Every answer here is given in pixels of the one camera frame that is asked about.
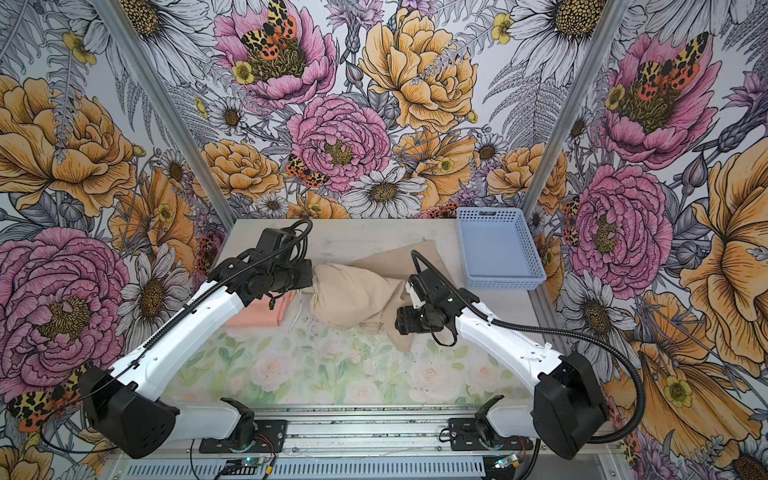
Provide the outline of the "beige drawstring garment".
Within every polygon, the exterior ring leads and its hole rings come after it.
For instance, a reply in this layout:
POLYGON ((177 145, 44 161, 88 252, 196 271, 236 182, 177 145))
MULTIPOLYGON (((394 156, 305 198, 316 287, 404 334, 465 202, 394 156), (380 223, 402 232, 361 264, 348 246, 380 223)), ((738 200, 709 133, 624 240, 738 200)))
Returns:
POLYGON ((399 333, 397 311, 412 304, 406 282, 415 273, 411 252, 424 255, 449 276, 436 242, 425 242, 388 250, 348 265, 331 263, 313 268, 312 285, 300 291, 315 319, 336 329, 358 328, 386 334, 396 350, 407 353, 413 336, 399 333))

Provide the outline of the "pink printed t-shirt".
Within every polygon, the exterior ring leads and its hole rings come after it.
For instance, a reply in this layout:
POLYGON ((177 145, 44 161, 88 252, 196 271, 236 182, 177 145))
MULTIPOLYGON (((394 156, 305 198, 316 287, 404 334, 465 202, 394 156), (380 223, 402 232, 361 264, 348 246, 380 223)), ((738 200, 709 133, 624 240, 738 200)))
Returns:
POLYGON ((268 296, 255 299, 248 307, 229 319, 225 328, 262 328, 279 326, 293 302, 296 292, 290 291, 279 298, 268 296))

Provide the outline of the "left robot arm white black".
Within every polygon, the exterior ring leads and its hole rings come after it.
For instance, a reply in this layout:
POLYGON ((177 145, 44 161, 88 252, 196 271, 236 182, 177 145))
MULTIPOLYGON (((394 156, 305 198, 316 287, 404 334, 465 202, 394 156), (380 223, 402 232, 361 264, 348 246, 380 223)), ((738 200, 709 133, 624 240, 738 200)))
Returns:
POLYGON ((223 398, 203 405, 165 401, 162 394, 194 353, 253 301, 276 301, 312 284, 309 220, 262 231, 257 245, 214 267, 193 297, 141 345, 109 368, 80 378, 91 425, 132 459, 175 441, 214 439, 234 451, 256 438, 252 410, 223 398))

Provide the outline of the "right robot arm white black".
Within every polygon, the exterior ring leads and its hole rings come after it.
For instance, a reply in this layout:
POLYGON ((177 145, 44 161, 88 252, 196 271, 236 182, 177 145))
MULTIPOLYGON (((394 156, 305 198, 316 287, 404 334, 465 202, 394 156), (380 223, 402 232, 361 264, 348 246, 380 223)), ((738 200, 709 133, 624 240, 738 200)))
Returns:
POLYGON ((578 353, 564 355, 537 343, 501 321, 480 299, 457 289, 434 270, 413 274, 406 283, 412 304, 398 309, 401 334, 436 334, 444 329, 455 340, 473 343, 511 371, 532 394, 520 406, 496 396, 475 413, 462 435, 486 448, 507 438, 538 439, 564 459, 572 459, 608 420, 608 407, 589 363, 578 353))

